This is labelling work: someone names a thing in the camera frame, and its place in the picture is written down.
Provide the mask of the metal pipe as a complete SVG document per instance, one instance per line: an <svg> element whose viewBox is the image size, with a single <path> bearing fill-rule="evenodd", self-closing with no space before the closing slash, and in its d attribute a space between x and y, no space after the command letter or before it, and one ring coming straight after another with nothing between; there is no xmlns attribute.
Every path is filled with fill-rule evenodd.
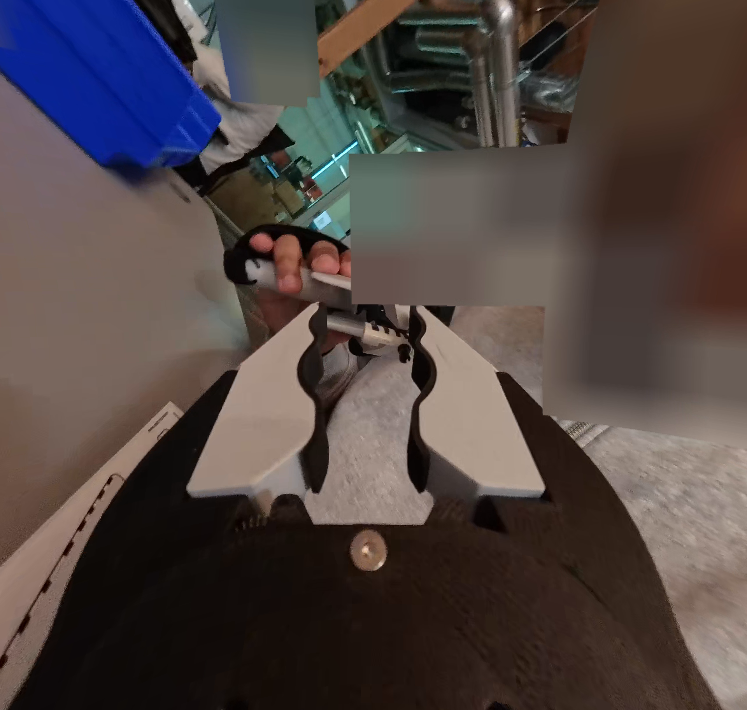
<svg viewBox="0 0 747 710"><path fill-rule="evenodd" d="M478 0L481 24L473 33L472 80L482 147L518 147L518 14L514 0Z"/></svg>

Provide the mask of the person's grey sweatshirt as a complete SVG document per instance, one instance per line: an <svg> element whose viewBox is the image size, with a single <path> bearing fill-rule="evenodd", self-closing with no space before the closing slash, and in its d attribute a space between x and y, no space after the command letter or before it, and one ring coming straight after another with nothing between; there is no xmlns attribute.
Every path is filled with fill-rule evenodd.
<svg viewBox="0 0 747 710"><path fill-rule="evenodd" d="M425 521L432 503L406 471L410 375L396 357L373 358L331 408L314 522ZM577 442L640 529L716 707L745 708L745 450L597 425Z"/></svg>

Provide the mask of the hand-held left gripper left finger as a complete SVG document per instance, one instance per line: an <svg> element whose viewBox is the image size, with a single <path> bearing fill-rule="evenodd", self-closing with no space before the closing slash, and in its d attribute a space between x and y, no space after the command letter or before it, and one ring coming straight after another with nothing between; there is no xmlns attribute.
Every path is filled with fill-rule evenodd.
<svg viewBox="0 0 747 710"><path fill-rule="evenodd" d="M329 467L326 308L312 304L240 365L187 484L192 498L319 493Z"/></svg>

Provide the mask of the person's right hand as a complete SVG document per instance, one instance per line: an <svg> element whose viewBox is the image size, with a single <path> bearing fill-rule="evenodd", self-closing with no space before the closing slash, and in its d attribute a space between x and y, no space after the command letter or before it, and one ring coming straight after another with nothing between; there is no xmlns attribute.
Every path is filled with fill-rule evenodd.
<svg viewBox="0 0 747 710"><path fill-rule="evenodd" d="M328 241L315 242L308 255L302 252L298 238L285 234L276 240L258 233L249 240L252 249L269 254L275 266L275 282L279 291L258 288L256 300L270 334L281 331L301 313L307 304L296 298L301 291L302 268L328 275L352 276L350 251L339 253Z"/></svg>

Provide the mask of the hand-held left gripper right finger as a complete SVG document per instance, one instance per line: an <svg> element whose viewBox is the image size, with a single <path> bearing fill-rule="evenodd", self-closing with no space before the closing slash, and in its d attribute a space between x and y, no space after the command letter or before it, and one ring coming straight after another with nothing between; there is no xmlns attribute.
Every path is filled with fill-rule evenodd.
<svg viewBox="0 0 747 710"><path fill-rule="evenodd" d="M409 318L412 405L407 471L434 499L538 499L543 481L498 372L423 306Z"/></svg>

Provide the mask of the white dashed-line paper sheet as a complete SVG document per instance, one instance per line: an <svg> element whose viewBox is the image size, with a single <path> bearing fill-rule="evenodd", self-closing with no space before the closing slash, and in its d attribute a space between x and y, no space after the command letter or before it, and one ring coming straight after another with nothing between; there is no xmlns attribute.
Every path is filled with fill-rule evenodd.
<svg viewBox="0 0 747 710"><path fill-rule="evenodd" d="M183 412L166 404L109 461L86 481L1 567L2 663L42 589L63 560L84 546L104 508L153 446Z"/></svg>

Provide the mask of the wooden ceiling beam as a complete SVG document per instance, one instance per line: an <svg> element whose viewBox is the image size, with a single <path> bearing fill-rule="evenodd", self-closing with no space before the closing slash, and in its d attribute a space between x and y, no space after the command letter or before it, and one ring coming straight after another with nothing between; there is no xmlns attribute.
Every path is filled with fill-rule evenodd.
<svg viewBox="0 0 747 710"><path fill-rule="evenodd" d="M418 0L362 0L317 39L319 78L336 70Z"/></svg>

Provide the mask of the blue plastic bin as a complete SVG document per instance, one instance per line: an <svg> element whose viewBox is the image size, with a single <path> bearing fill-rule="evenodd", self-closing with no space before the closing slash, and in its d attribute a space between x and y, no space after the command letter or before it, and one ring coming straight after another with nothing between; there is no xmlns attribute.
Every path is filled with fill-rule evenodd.
<svg viewBox="0 0 747 710"><path fill-rule="evenodd" d="M134 0L2 0L2 75L94 161L192 161L220 123Z"/></svg>

